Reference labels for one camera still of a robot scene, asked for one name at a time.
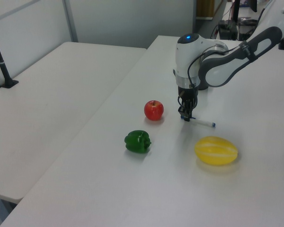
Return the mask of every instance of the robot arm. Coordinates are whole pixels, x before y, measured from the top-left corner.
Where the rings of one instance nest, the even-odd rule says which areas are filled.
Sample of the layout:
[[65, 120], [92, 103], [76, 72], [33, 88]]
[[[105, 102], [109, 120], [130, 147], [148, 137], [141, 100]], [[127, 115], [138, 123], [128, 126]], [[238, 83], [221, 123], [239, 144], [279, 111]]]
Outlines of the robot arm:
[[225, 85], [238, 71], [284, 38], [284, 0], [269, 3], [254, 34], [246, 42], [225, 56], [213, 54], [202, 61], [198, 75], [207, 86]]
[[[181, 37], [176, 49], [180, 108], [186, 120], [192, 117], [198, 90], [225, 85], [238, 71], [258, 59], [284, 38], [284, 0], [270, 0], [253, 35], [228, 51], [219, 41], [206, 40], [197, 34]], [[201, 61], [194, 61], [201, 55]]]

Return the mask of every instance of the red apple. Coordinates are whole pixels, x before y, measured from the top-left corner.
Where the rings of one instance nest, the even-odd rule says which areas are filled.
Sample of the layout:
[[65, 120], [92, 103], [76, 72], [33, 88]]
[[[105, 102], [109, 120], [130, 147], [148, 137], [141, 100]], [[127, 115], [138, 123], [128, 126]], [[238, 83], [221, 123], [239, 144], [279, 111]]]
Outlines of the red apple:
[[144, 113], [152, 121], [158, 121], [164, 112], [163, 104], [159, 101], [152, 100], [145, 104]]

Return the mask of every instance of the green bell pepper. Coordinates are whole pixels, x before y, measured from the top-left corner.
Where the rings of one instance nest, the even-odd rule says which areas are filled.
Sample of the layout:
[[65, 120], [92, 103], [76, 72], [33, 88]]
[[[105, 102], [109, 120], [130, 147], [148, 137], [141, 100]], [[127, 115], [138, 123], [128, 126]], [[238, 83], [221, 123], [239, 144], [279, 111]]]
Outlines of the green bell pepper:
[[130, 132], [124, 139], [126, 148], [135, 153], [147, 153], [147, 148], [151, 144], [150, 137], [147, 132], [135, 130]]

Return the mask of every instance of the white table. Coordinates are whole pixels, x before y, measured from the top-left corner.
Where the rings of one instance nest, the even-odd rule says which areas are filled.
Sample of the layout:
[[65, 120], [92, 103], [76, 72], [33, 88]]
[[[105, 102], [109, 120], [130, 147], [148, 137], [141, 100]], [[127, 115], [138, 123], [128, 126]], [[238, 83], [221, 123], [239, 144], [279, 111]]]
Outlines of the white table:
[[0, 89], [0, 198], [18, 203], [145, 49], [64, 43]]
[[[284, 51], [199, 92], [194, 116], [213, 129], [177, 112], [177, 40], [154, 41], [2, 227], [284, 226]], [[159, 122], [144, 116], [152, 99], [165, 108]], [[147, 155], [126, 150], [132, 130], [150, 134]], [[239, 158], [198, 160], [194, 145], [209, 135], [234, 143]]]

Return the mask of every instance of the yellow fruit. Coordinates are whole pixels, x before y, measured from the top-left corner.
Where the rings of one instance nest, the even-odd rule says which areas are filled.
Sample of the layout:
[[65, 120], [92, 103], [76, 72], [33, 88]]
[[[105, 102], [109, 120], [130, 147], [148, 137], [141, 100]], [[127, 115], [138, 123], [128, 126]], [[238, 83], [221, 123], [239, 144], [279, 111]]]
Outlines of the yellow fruit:
[[238, 149], [228, 140], [207, 136], [195, 144], [195, 153], [207, 164], [224, 165], [237, 158]]

